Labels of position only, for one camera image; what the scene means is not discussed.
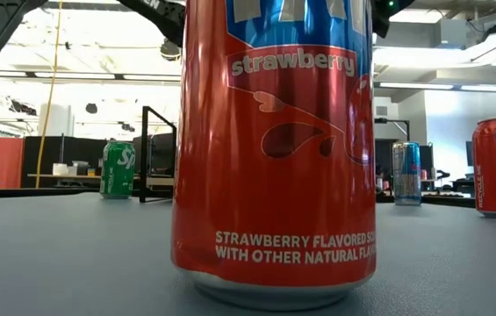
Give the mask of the wooden desk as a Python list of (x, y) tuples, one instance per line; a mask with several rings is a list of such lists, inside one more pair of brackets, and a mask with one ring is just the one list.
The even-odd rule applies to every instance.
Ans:
[(65, 176), (58, 176), (58, 175), (47, 175), (47, 174), (27, 174), (28, 177), (33, 177), (36, 178), (39, 176), (40, 178), (55, 178), (55, 179), (77, 179), (77, 180), (91, 180), (91, 181), (99, 181), (101, 179), (101, 176), (83, 176), (83, 175), (75, 175), (75, 176), (70, 176), (70, 175), (65, 175)]

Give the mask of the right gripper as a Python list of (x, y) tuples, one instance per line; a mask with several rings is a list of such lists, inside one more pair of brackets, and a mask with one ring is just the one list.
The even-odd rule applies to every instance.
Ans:
[(390, 17), (409, 7), (415, 0), (371, 0), (372, 31), (385, 38), (390, 28)]

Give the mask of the blue-grey table mat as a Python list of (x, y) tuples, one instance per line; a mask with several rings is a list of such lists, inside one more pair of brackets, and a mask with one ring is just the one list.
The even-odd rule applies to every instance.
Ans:
[(0, 198), (0, 316), (496, 316), (496, 219), (377, 207), (377, 270), (337, 304), (262, 312), (198, 291), (170, 260), (171, 205)]

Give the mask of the blue silver Red Bull can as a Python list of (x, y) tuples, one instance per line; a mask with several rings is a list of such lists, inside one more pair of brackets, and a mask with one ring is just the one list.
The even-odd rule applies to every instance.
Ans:
[(421, 156), (417, 142), (392, 144), (392, 187), (396, 205), (421, 204)]

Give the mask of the green Sprite can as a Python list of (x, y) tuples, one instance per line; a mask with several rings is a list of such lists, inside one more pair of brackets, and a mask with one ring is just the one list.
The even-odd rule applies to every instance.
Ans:
[(127, 199), (133, 193), (136, 153), (129, 142), (110, 140), (103, 150), (100, 195), (104, 199)]

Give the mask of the wooden shelf black metal legs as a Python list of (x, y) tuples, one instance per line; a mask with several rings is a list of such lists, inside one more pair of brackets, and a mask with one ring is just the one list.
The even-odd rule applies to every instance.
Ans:
[[(155, 115), (161, 122), (171, 129), (171, 164), (169, 174), (166, 176), (155, 174), (150, 175), (151, 168), (148, 163), (152, 158), (152, 150), (148, 145), (148, 122), (149, 115)], [(176, 125), (164, 118), (158, 111), (150, 106), (144, 105), (141, 113), (141, 135), (140, 135), (140, 169), (138, 173), (138, 188), (133, 192), (142, 204), (154, 202), (155, 200), (171, 200), (174, 196), (174, 184), (176, 173)]]

